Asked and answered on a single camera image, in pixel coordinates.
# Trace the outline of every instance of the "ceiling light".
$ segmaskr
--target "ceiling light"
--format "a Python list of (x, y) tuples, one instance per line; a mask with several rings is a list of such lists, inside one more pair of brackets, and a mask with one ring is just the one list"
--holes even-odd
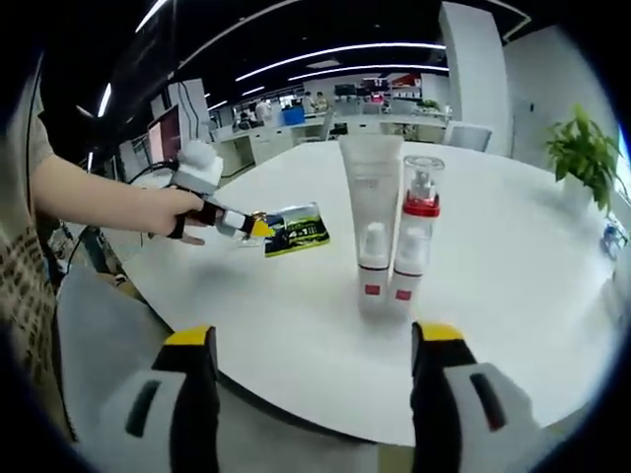
[(157, 0), (156, 3), (154, 3), (154, 6), (151, 7), (151, 9), (147, 12), (147, 15), (145, 15), (145, 18), (142, 19), (142, 21), (140, 22), (140, 25), (138, 25), (138, 27), (136, 28), (136, 32), (138, 33), (140, 30), (142, 30), (142, 27), (144, 27), (145, 25), (147, 25), (147, 23), (149, 22), (149, 20), (151, 20), (151, 18), (158, 13), (158, 10), (160, 10), (162, 7), (165, 6), (165, 4), (168, 2), (169, 0)]
[(216, 103), (210, 108), (208, 108), (208, 111), (214, 110), (215, 108), (219, 108), (220, 106), (225, 105), (226, 103), (228, 103), (228, 101), (220, 101), (219, 103)]
[(111, 97), (111, 84), (107, 84), (107, 87), (105, 87), (103, 98), (101, 99), (101, 106), (99, 107), (99, 113), (97, 114), (98, 118), (101, 118), (103, 115), (105, 115), (105, 110), (107, 109), (107, 104), (109, 103), (110, 97)]
[(341, 51), (353, 51), (356, 49), (371, 49), (375, 47), (416, 47), (416, 48), (425, 48), (425, 49), (445, 49), (446, 48), (443, 44), (434, 44), (431, 42), (372, 42), (369, 44), (355, 44), (352, 46), (334, 47), (332, 49), (325, 49), (324, 51), (311, 52), (309, 54), (303, 54), (302, 56), (296, 56), (296, 57), (292, 57), (291, 59), (285, 59), (284, 61), (275, 62), (274, 64), (261, 67), (260, 69), (256, 69), (255, 71), (252, 71), (243, 76), (240, 76), (236, 79), (235, 82), (240, 82), (243, 79), (247, 79), (249, 77), (255, 76), (256, 74), (260, 74), (261, 72), (269, 71), (270, 69), (274, 69), (275, 67), (284, 66), (285, 64), (301, 61), (303, 59), (309, 59), (310, 57), (323, 56), (325, 54), (332, 54), (334, 52), (341, 52)]
[(249, 96), (250, 94), (254, 94), (255, 92), (260, 92), (260, 91), (263, 91), (263, 90), (265, 90), (265, 86), (257, 87), (256, 89), (252, 89), (251, 91), (244, 92), (242, 94), (242, 97)]
[(332, 74), (335, 72), (345, 71), (361, 71), (364, 69), (421, 69), (427, 71), (449, 72), (449, 68), (438, 66), (420, 66), (414, 64), (374, 64), (372, 66), (339, 67), (337, 69), (327, 69), (326, 71), (311, 72), (309, 74), (303, 74), (302, 76), (290, 77), (288, 81), (298, 81), (299, 79), (307, 79), (308, 77), (321, 76), (322, 74)]

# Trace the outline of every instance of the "yellow part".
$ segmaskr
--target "yellow part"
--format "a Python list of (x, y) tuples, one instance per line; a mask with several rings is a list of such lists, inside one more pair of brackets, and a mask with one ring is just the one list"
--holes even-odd
[(273, 237), (274, 235), (276, 235), (276, 232), (270, 229), (265, 222), (261, 220), (254, 222), (254, 227), (252, 227), (253, 237)]
[(210, 330), (209, 325), (201, 325), (176, 332), (167, 339), (165, 345), (203, 345), (206, 342), (208, 330)]
[(423, 329), (423, 339), (426, 342), (439, 342), (446, 340), (464, 340), (464, 336), (458, 330), (445, 323), (416, 322)]

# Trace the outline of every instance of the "person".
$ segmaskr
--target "person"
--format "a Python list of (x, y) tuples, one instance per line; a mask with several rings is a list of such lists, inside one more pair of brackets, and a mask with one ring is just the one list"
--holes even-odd
[(239, 115), (239, 121), (237, 122), (237, 128), (239, 130), (249, 130), (252, 125), (249, 120), (249, 116), (247, 116), (247, 112), (242, 111), (241, 115)]
[(256, 121), (265, 123), (271, 119), (272, 107), (267, 101), (260, 101), (256, 105)]
[[(132, 232), (171, 234), (176, 216), (204, 202), (176, 189), (143, 189), (108, 180), (53, 152), (39, 115), (41, 47), (24, 42), (7, 59), (12, 72), (0, 114), (0, 332), (29, 379), (35, 400), (67, 440), (73, 439), (53, 363), (56, 299), (46, 273), (35, 212), (62, 221)], [(203, 244), (184, 235), (182, 241)]]
[(316, 113), (316, 104), (314, 103), (311, 92), (305, 92), (305, 96), (303, 97), (303, 108), (305, 109), (306, 115)]
[(317, 99), (315, 100), (315, 107), (317, 111), (327, 111), (328, 110), (328, 100), (324, 96), (322, 92), (317, 93)]

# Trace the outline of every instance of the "green leaves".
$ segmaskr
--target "green leaves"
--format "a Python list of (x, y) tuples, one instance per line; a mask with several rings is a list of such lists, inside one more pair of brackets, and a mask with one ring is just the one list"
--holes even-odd
[(574, 112), (573, 120), (555, 123), (548, 129), (546, 147), (555, 178), (559, 181), (568, 173), (574, 175), (592, 190), (598, 208), (608, 209), (611, 185), (616, 179), (617, 145), (603, 135), (579, 104)]

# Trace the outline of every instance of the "computer monitor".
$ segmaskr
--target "computer monitor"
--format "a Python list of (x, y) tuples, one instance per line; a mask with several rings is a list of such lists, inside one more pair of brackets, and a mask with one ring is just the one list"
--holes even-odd
[(339, 97), (356, 96), (357, 87), (355, 84), (340, 84), (335, 86), (335, 94)]
[(179, 113), (172, 106), (149, 125), (149, 149), (151, 162), (173, 161), (181, 149)]

